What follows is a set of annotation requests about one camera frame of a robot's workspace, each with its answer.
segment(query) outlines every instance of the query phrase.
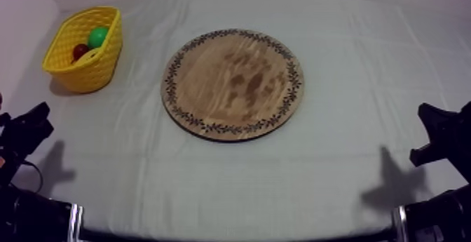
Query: decorative border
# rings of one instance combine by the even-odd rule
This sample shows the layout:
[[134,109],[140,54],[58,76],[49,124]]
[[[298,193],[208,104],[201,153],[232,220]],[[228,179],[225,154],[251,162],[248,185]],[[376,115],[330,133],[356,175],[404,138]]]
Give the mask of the decorative border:
[[[177,84],[175,83],[175,77],[178,74],[178,69],[182,66],[182,60],[185,53],[188,53],[199,45],[205,43],[208,39],[216,39],[218,37],[224,37],[228,35],[239,35],[245,38],[253,39],[254,41],[264,42],[268,47],[273,48],[276,53],[283,56],[283,58],[287,61],[286,68],[288,70],[288,81],[291,83],[291,88],[288,88],[288,94],[283,98],[282,105],[278,107],[278,113],[273,114],[271,118],[261,119],[256,123],[248,124],[246,126],[228,126],[221,123],[205,123],[202,119],[199,119],[192,113],[184,111],[181,107],[176,105]],[[280,121],[282,116],[289,112],[292,103],[298,98],[298,91],[302,84],[300,81],[301,75],[297,72],[296,64],[292,61],[292,59],[294,59],[294,56],[281,43],[261,33],[251,32],[243,29],[223,29],[217,30],[215,32],[209,32],[187,43],[173,57],[173,62],[168,67],[168,75],[164,80],[166,83],[165,101],[169,104],[169,106],[172,107],[170,111],[175,116],[185,120],[185,122],[187,122],[187,124],[190,126],[200,126],[201,130],[204,130],[205,133],[214,131],[218,134],[232,133],[237,135],[242,132],[254,133],[258,130],[261,130],[262,128],[268,128],[270,126],[274,127]]]

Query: red ball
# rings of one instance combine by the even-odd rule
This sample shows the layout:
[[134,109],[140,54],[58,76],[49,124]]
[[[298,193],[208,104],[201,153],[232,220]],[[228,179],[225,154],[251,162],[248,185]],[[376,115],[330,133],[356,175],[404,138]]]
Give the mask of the red ball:
[[78,44],[74,48],[74,60],[80,59],[80,57],[86,54],[89,50],[90,50],[89,47],[86,46],[85,44],[83,43]]

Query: yellow basket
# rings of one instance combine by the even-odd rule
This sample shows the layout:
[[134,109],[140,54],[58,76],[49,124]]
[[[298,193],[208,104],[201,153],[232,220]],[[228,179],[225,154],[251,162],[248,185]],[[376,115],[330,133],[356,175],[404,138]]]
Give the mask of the yellow basket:
[[[87,43],[88,35],[96,27],[109,28],[102,46],[90,59],[72,62],[74,47]],[[89,8],[62,23],[46,53],[43,69],[70,91],[93,92],[111,81],[122,45],[119,10],[111,6]]]

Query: white tablecloth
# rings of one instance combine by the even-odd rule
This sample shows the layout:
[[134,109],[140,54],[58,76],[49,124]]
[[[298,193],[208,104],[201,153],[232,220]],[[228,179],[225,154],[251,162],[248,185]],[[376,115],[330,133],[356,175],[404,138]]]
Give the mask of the white tablecloth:
[[[85,206],[86,226],[120,234],[219,240],[321,238],[390,224],[389,211],[465,184],[447,161],[413,168],[428,142],[420,103],[471,100],[471,23],[362,0],[135,0],[112,82],[70,95],[41,71],[60,22],[7,107],[45,100],[55,132],[29,157],[46,196]],[[280,129],[240,144],[180,129],[159,93],[188,40],[253,29],[298,57],[305,93]],[[19,185],[37,184],[22,170]]]

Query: round wooden board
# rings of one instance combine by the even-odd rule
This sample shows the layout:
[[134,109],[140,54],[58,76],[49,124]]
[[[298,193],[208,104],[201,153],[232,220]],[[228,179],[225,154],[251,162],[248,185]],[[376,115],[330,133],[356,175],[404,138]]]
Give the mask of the round wooden board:
[[182,128],[210,140],[265,135],[293,114],[303,72],[291,51],[259,32],[225,29],[185,44],[170,59],[161,95]]

